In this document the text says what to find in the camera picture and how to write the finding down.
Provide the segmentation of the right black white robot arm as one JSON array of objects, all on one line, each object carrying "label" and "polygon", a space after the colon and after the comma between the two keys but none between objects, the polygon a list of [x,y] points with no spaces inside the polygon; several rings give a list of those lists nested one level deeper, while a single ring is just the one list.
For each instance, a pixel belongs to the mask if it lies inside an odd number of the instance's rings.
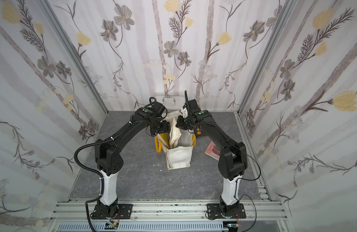
[{"label": "right black white robot arm", "polygon": [[183,109],[187,112],[178,117],[176,127],[194,132],[195,135],[209,136],[219,151],[218,169],[223,176],[219,208],[224,217],[231,217],[238,209],[239,182],[248,168],[246,146],[228,136],[211,113],[200,109],[196,100],[186,100]]}]

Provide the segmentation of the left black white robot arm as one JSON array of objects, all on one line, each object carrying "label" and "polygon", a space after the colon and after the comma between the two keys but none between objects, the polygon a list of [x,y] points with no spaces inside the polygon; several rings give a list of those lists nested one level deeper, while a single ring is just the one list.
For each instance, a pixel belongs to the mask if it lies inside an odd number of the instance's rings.
[{"label": "left black white robot arm", "polygon": [[97,200],[92,218],[112,218],[119,213],[117,196],[118,173],[124,161],[120,155],[124,147],[143,129],[150,128],[150,136],[170,132],[170,123],[165,120],[166,107],[152,101],[134,112],[129,121],[109,139],[97,140],[95,162],[101,174],[101,197]]}]

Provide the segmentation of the white canvas bag yellow handles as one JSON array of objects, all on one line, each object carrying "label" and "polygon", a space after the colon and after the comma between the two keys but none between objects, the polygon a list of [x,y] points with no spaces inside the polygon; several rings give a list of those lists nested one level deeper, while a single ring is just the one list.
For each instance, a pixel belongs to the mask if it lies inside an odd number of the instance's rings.
[{"label": "white canvas bag yellow handles", "polygon": [[192,151],[196,146],[196,136],[191,130],[188,131],[176,127],[178,117],[186,115],[186,109],[168,113],[165,119],[170,123],[170,132],[155,136],[156,151],[158,153],[164,152],[168,170],[191,166]]}]

